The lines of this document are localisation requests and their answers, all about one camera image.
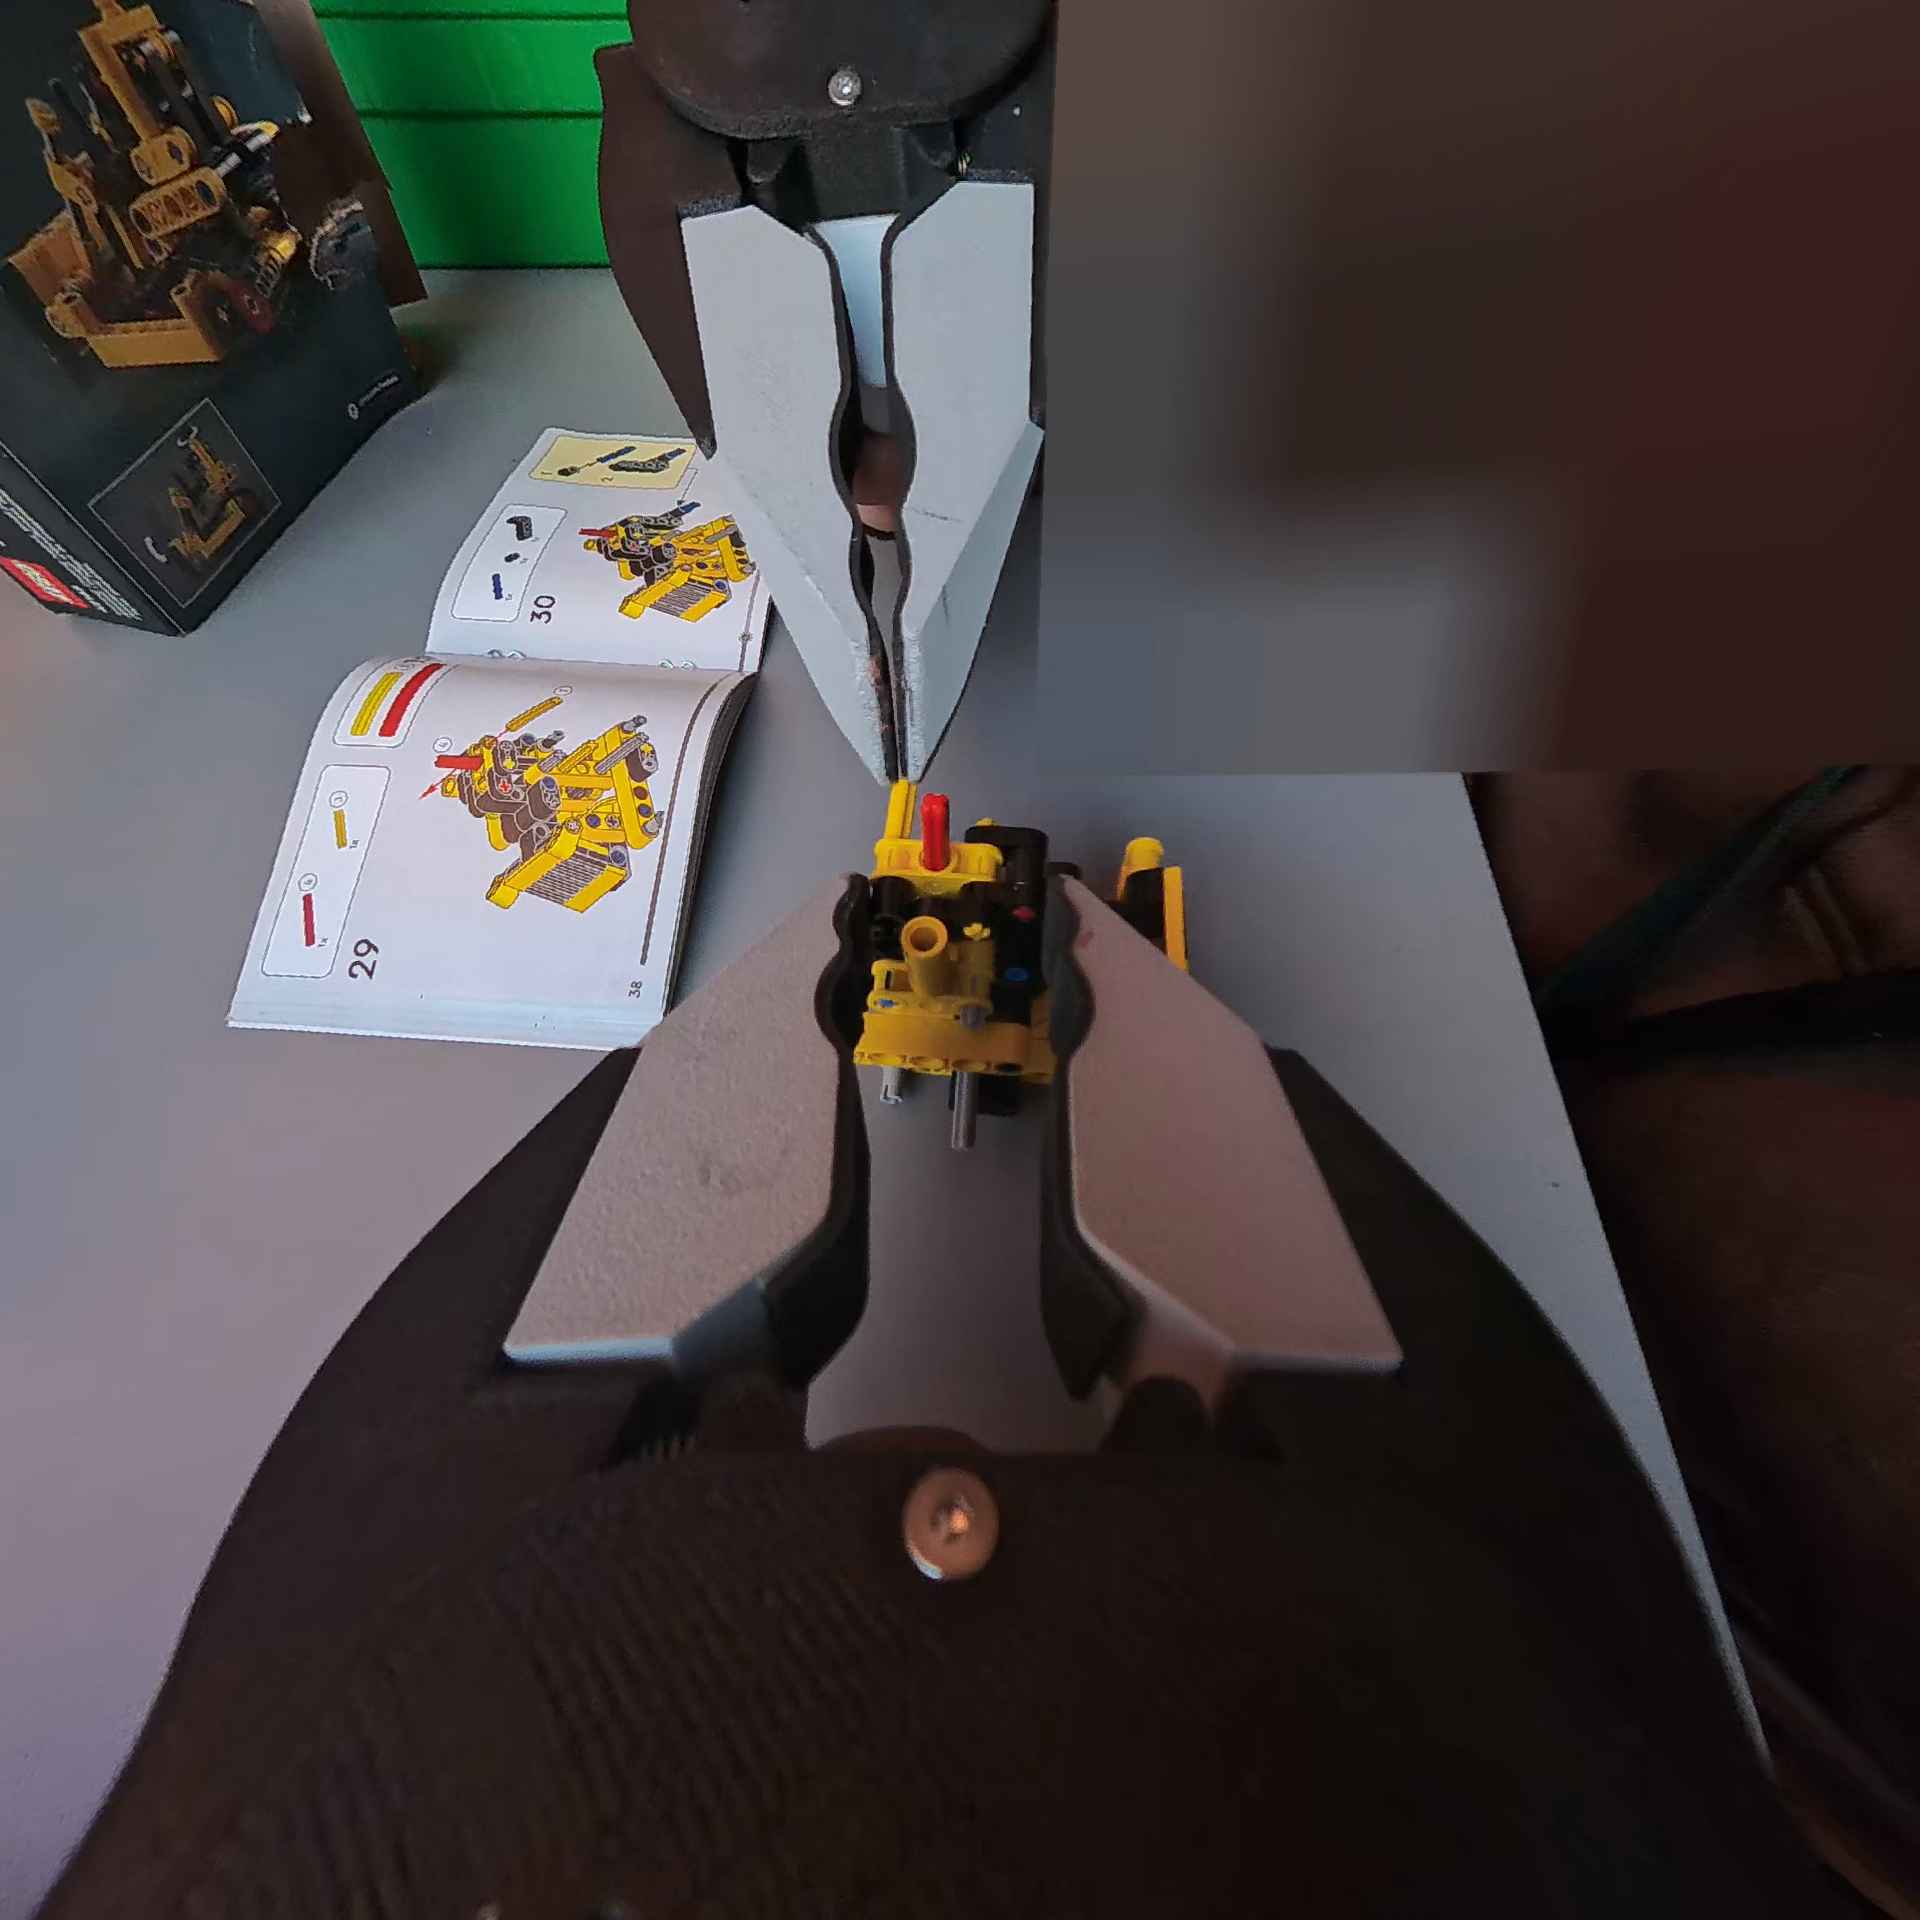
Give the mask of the dark lego set box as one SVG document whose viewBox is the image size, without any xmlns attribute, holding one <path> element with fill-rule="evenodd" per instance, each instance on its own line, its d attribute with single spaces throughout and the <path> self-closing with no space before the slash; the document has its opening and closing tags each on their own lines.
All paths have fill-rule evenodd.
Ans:
<svg viewBox="0 0 1920 1920">
<path fill-rule="evenodd" d="M 418 397 L 312 5 L 4 5 L 4 576 L 192 633 Z"/>
</svg>

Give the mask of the green plastic bin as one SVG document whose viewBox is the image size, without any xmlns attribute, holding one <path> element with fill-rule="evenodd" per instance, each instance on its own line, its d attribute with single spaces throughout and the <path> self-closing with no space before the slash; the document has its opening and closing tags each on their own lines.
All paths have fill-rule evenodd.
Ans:
<svg viewBox="0 0 1920 1920">
<path fill-rule="evenodd" d="M 606 265 L 591 55 L 623 5 L 314 5 L 418 265 Z"/>
</svg>

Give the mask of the lego instruction booklet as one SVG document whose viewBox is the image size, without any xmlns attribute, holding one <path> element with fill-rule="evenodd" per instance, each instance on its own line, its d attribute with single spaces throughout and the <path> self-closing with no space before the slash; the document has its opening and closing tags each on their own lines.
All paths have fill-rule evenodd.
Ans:
<svg viewBox="0 0 1920 1920">
<path fill-rule="evenodd" d="M 545 430 L 326 702 L 225 1023 L 643 1041 L 774 611 L 744 520 L 693 433 Z"/>
</svg>

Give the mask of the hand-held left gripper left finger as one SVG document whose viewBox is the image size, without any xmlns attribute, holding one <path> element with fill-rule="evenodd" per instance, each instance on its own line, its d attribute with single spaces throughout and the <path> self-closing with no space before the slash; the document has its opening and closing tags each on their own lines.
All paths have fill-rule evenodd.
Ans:
<svg viewBox="0 0 1920 1920">
<path fill-rule="evenodd" d="M 869 889 L 837 877 L 647 1035 L 505 1337 L 528 1367 L 657 1361 L 804 1388 L 869 1296 L 851 1068 Z"/>
</svg>

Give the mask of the yellow and black lego model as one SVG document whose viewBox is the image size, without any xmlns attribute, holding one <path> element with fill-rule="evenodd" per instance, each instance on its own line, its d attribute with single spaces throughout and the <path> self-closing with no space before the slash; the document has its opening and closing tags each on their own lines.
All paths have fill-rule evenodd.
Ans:
<svg viewBox="0 0 1920 1920">
<path fill-rule="evenodd" d="M 856 872 L 851 1058 L 877 1068 L 889 1106 L 945 1083 L 952 1147 L 964 1155 L 980 1118 L 1017 1115 L 1057 1077 L 1048 889 L 1083 871 L 1049 860 L 1038 827 L 980 815 L 958 829 L 941 792 L 920 788 L 916 829 L 916 846 L 886 846 L 881 829 Z"/>
</svg>

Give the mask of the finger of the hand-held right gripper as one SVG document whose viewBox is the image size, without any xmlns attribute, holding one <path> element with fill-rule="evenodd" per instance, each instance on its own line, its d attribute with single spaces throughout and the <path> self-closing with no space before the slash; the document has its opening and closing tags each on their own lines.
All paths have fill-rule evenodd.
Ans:
<svg viewBox="0 0 1920 1920">
<path fill-rule="evenodd" d="M 882 243 L 882 343 L 904 410 L 901 779 L 922 782 L 971 673 L 1042 443 L 1033 421 L 1037 189 L 958 180 Z"/>
<path fill-rule="evenodd" d="M 771 212 L 686 216 L 681 245 L 736 527 L 828 712 L 895 782 L 895 701 L 837 458 L 851 343 L 833 259 Z"/>
</svg>

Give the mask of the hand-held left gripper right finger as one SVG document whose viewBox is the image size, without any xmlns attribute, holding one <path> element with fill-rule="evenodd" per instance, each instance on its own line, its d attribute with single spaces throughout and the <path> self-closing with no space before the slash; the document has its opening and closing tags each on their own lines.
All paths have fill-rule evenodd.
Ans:
<svg viewBox="0 0 1920 1920">
<path fill-rule="evenodd" d="M 1258 1370 L 1391 1375 L 1401 1346 L 1275 1061 L 1075 877 L 1048 889 L 1038 1306 L 1070 1397 Z"/>
</svg>

